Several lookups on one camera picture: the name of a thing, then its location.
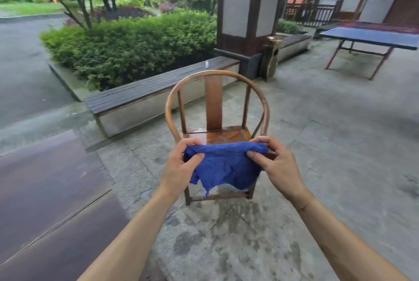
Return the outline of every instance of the bench slats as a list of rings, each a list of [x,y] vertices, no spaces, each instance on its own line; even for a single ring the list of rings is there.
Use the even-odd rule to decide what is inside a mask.
[[[151,94],[167,90],[176,85],[181,79],[195,72],[210,69],[226,69],[238,64],[240,61],[220,56],[209,59],[208,62],[209,68],[205,68],[205,61],[202,61],[137,82],[105,90],[86,98],[85,103],[93,114],[100,115],[106,111],[148,97]]]

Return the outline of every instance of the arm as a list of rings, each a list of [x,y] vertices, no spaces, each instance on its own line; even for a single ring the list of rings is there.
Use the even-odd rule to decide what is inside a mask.
[[[251,141],[264,142],[275,152],[274,160],[256,152],[247,154],[293,204],[340,280],[409,280],[313,196],[302,181],[294,155],[281,142],[268,136]]]
[[[204,154],[182,160],[187,145],[202,145],[198,139],[183,139],[171,151],[159,188],[149,202],[81,275],[78,281],[138,281],[151,247],[170,206],[183,193],[192,172]]]

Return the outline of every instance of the forearm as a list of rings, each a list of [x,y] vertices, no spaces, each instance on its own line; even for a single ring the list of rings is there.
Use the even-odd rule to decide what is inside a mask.
[[[79,281],[138,281],[173,202],[172,197],[158,189],[143,209],[81,275]]]
[[[298,213],[341,281],[409,280],[318,200]]]

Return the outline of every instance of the blue cloth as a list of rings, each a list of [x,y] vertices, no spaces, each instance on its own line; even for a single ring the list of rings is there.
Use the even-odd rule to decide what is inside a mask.
[[[192,173],[190,183],[202,186],[208,192],[215,186],[230,184],[239,190],[245,190],[257,180],[262,168],[252,161],[247,151],[268,153],[265,143],[237,142],[230,144],[191,145],[184,152],[184,162],[196,153],[205,153],[202,162]]]

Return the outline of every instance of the chair seat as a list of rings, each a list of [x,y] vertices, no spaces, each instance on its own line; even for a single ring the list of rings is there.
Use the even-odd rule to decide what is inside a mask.
[[[192,129],[184,134],[184,138],[197,138],[203,144],[225,144],[235,142],[247,142],[251,139],[250,132],[241,125],[223,127],[220,130]]]

